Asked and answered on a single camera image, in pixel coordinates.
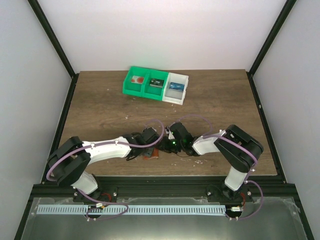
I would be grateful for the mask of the brown leather card holder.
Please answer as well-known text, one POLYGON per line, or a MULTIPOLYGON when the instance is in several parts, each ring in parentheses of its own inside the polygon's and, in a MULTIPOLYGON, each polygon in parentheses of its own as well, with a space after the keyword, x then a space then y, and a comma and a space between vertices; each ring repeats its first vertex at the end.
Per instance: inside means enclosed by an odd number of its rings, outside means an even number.
POLYGON ((159 150, 157 148, 149 148, 143 154, 143 159, 144 160, 158 159, 158 158, 159 158, 159 150))

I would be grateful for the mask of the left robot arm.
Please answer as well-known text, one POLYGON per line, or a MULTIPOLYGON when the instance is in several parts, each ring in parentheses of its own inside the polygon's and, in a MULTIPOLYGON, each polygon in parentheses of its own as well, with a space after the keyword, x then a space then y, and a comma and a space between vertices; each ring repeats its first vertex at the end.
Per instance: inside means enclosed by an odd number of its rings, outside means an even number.
POLYGON ((87 166, 113 158, 129 161, 152 149, 162 136, 152 127, 105 141, 81 141, 73 136, 48 157, 46 178, 60 187, 75 188, 91 202, 109 200, 97 178, 86 172, 87 166))

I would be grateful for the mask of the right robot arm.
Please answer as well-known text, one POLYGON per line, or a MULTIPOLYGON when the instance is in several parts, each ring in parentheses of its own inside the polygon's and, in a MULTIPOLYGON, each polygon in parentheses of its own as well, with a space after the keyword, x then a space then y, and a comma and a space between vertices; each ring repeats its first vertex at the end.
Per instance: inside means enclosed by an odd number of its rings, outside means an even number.
POLYGON ((184 152, 191 157, 221 153, 230 164, 221 186, 221 194, 229 202, 240 196, 243 183, 264 152, 259 141, 234 124, 216 134, 193 136, 182 123, 177 122, 169 127, 167 135, 156 147, 166 153, 184 152))

